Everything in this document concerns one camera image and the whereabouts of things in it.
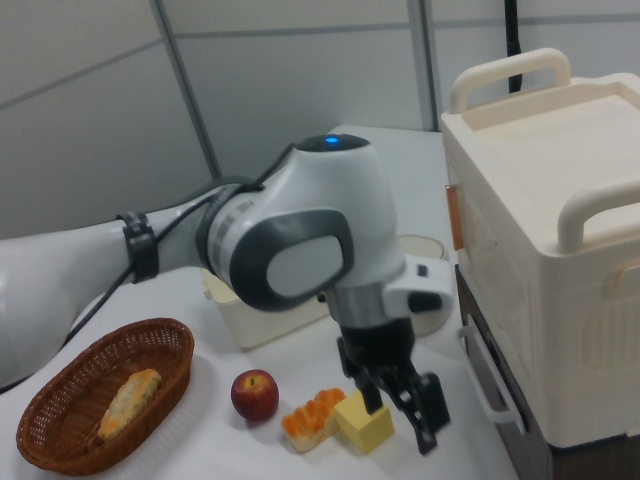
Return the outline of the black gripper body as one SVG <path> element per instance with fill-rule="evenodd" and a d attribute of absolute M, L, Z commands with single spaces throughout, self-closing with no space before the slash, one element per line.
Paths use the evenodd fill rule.
<path fill-rule="evenodd" d="M 340 333 L 338 351 L 347 378 L 356 378 L 365 369 L 394 371 L 402 378 L 417 374 L 411 361 L 415 336 L 409 318 L 367 328 L 341 326 Z"/>

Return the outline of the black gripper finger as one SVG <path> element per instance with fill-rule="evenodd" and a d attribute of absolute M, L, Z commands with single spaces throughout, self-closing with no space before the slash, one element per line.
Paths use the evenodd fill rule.
<path fill-rule="evenodd" d="M 344 351 L 341 351 L 341 365 L 344 375 L 353 381 L 362 395 L 366 412 L 373 415 L 380 410 L 382 408 L 380 391 L 368 369 L 355 364 Z"/>
<path fill-rule="evenodd" d="M 434 450 L 436 434 L 450 423 L 439 377 L 432 372 L 390 370 L 383 374 L 383 390 L 412 426 L 419 453 Z"/>

